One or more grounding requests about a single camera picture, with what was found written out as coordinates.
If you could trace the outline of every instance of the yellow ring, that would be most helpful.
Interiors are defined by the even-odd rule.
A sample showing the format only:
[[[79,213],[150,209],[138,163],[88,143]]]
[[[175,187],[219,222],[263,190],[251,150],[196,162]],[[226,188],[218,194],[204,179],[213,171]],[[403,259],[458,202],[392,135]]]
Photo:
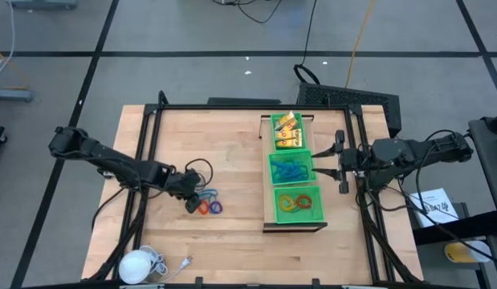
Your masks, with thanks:
[[[290,205],[285,206],[283,204],[284,201],[288,201]],[[279,198],[279,207],[284,212],[291,212],[296,207],[295,200],[293,200],[291,197],[289,197],[287,195],[282,195]]]

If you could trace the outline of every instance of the concrete floor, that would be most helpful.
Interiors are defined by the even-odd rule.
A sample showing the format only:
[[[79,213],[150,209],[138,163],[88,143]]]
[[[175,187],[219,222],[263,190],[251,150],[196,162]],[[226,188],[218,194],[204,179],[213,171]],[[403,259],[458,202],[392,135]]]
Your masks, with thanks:
[[[486,48],[497,51],[497,0],[466,0]],[[16,10],[17,51],[94,51],[111,0],[81,0],[73,11]],[[264,18],[275,1],[246,10]],[[319,0],[309,50],[351,51],[369,0]],[[8,6],[0,1],[0,50],[10,49]],[[120,0],[104,51],[301,51],[312,1],[285,0],[259,25],[237,8],[205,0]],[[360,51],[478,51],[456,1],[380,0]],[[204,104],[209,97],[273,98],[293,104],[298,57],[103,57],[98,62],[79,126],[112,145],[121,107],[154,102]],[[66,125],[91,57],[18,57],[36,93],[30,104],[0,102],[9,142],[0,153],[0,288],[9,287],[55,163],[47,150],[54,128]],[[492,59],[497,69],[497,59]],[[346,57],[308,57],[322,83],[343,86]],[[14,71],[0,87],[17,85]],[[481,57],[357,58],[350,88],[400,96],[402,138],[440,128],[464,132],[468,120],[497,115],[497,90]],[[24,286],[78,281],[103,179],[90,165],[65,164]],[[435,165],[424,189],[443,187],[471,214],[494,206],[478,158]],[[477,287],[474,274],[423,267],[428,281]]]

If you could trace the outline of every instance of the yellow package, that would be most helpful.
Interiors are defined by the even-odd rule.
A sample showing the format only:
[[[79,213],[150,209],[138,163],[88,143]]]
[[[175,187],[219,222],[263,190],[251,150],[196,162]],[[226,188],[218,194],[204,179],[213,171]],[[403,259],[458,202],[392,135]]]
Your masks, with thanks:
[[[280,120],[277,121],[277,123],[275,124],[275,130],[279,131],[286,124],[289,124],[293,120],[295,120],[295,114],[293,112],[289,112],[287,115],[282,116]]]
[[[286,124],[282,129],[280,129],[280,132],[290,132],[295,128],[296,124],[298,122],[296,120],[292,120],[289,122],[289,124]]]
[[[302,139],[292,139],[292,140],[279,140],[277,141],[277,148],[301,148]]]
[[[290,140],[294,138],[302,138],[302,129],[293,129],[291,131],[280,131],[280,132],[275,132],[275,139],[276,140]]]

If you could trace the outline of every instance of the white ball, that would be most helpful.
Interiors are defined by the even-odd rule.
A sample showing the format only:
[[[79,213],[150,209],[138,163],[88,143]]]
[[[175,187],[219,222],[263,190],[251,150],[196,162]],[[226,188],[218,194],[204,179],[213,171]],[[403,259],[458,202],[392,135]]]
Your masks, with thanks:
[[[138,284],[146,279],[151,267],[149,253],[133,250],[121,259],[120,278],[127,284]]]

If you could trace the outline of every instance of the white cable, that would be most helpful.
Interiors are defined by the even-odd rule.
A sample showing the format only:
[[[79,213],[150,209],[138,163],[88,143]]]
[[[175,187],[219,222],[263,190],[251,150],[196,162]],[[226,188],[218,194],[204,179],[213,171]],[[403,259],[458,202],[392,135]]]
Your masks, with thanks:
[[[182,264],[178,268],[178,270],[176,270],[168,278],[166,278],[162,281],[159,281],[159,279],[162,276],[168,274],[168,267],[166,266],[165,256],[163,254],[157,253],[157,251],[155,251],[151,246],[144,245],[144,246],[139,247],[139,250],[142,250],[142,251],[150,254],[150,261],[152,261],[152,268],[151,268],[149,274],[152,274],[153,272],[157,272],[160,275],[159,278],[155,282],[151,282],[151,283],[166,283],[166,282],[170,281],[171,278],[177,276],[177,274],[180,273],[180,271],[182,271],[182,269],[189,266],[191,264],[191,260],[193,259],[193,257],[191,257],[191,256],[185,258],[184,261],[182,261]]]
[[[150,254],[150,261],[152,261],[150,274],[154,271],[159,273],[161,276],[168,274],[168,267],[166,266],[165,256],[163,254],[157,253],[157,251],[155,251],[151,246],[141,246],[139,250]]]
[[[7,60],[4,61],[4,64],[2,65],[2,67],[0,67],[0,73],[2,72],[2,70],[4,68],[6,68],[7,64],[9,63],[11,57],[13,56],[13,53],[14,53],[14,45],[15,45],[15,40],[16,40],[16,29],[14,27],[14,9],[13,9],[13,4],[10,2],[10,0],[7,0],[7,2],[9,3],[9,8],[10,8],[10,24],[11,24],[11,30],[12,30],[12,44],[10,45],[10,53],[9,53],[9,57],[7,57]]]
[[[162,281],[157,281],[157,283],[166,283],[166,282],[170,281],[173,277],[177,276],[177,274],[180,273],[182,271],[182,269],[184,269],[188,265],[190,265],[192,259],[193,259],[193,257],[191,257],[191,256],[185,258],[184,261],[182,261],[181,266],[178,267],[178,270],[176,270],[175,273],[171,274],[171,276],[169,276],[168,278],[166,278]]]

